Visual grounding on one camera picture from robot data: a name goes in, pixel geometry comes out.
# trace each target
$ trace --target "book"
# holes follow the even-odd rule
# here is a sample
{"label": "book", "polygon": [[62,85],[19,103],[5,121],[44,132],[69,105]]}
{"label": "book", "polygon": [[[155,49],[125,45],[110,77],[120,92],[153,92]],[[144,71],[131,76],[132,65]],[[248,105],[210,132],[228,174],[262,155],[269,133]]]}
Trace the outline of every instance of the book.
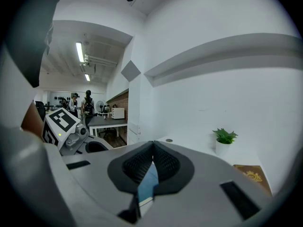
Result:
{"label": "book", "polygon": [[260,166],[233,165],[251,180],[260,184],[272,196],[268,181]]}

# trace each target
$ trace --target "ceiling light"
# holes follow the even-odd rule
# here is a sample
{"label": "ceiling light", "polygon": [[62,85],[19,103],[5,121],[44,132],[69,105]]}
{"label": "ceiling light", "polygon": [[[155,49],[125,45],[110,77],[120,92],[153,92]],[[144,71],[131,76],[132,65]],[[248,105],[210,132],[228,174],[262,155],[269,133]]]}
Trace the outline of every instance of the ceiling light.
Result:
{"label": "ceiling light", "polygon": [[85,77],[86,77],[86,80],[87,80],[87,81],[90,81],[89,75],[88,75],[88,74],[85,74]]}
{"label": "ceiling light", "polygon": [[77,47],[77,52],[78,52],[80,62],[84,62],[81,42],[77,42],[76,47]]}

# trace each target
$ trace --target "black backpack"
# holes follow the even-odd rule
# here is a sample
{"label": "black backpack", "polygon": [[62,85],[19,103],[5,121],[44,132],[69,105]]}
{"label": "black backpack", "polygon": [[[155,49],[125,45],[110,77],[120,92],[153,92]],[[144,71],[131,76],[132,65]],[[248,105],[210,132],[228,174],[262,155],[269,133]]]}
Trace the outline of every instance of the black backpack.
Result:
{"label": "black backpack", "polygon": [[85,112],[88,112],[89,114],[88,115],[93,115],[93,112],[94,112],[94,105],[91,103],[92,101],[92,98],[85,98],[85,105],[84,105],[84,111]]}

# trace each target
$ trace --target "white table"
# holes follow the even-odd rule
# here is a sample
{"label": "white table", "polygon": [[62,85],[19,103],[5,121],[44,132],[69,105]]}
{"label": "white table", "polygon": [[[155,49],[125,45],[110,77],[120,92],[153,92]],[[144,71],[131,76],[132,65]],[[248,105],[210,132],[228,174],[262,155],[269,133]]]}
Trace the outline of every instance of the white table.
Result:
{"label": "white table", "polygon": [[109,113],[98,113],[98,116],[103,116],[103,115],[107,115],[107,114],[112,114],[112,112],[109,112]]}
{"label": "white table", "polygon": [[232,144],[228,150],[228,152],[224,156],[217,156],[215,153],[215,149],[210,145],[201,143],[201,139],[196,135],[187,135],[184,137],[184,134],[171,134],[165,137],[158,139],[157,141],[164,141],[166,139],[173,140],[172,142],[168,142],[170,144],[183,146],[192,150],[196,150],[199,152],[203,152],[226,161],[228,164],[232,165],[249,165],[249,166],[260,166],[264,172],[264,175],[268,181],[269,187],[270,182],[266,175],[265,169],[257,156],[254,149],[242,147],[237,144]]}
{"label": "white table", "polygon": [[119,137],[119,127],[127,126],[127,121],[125,119],[112,119],[103,117],[93,117],[92,120],[88,123],[89,132],[91,135],[94,135],[94,131],[97,136],[97,129],[105,129],[115,127],[117,131],[117,137]]}

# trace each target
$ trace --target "wooden floor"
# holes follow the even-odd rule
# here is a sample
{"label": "wooden floor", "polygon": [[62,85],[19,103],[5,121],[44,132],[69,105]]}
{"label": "wooden floor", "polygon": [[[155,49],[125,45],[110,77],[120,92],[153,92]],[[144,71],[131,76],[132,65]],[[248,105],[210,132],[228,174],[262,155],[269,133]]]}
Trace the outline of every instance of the wooden floor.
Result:
{"label": "wooden floor", "polygon": [[[105,133],[98,133],[98,136],[100,138],[104,137]],[[113,148],[121,147],[121,146],[126,146],[124,141],[120,138],[117,137],[117,133],[115,131],[111,131],[110,133],[107,133],[106,137],[103,138],[108,144],[110,144]]]}

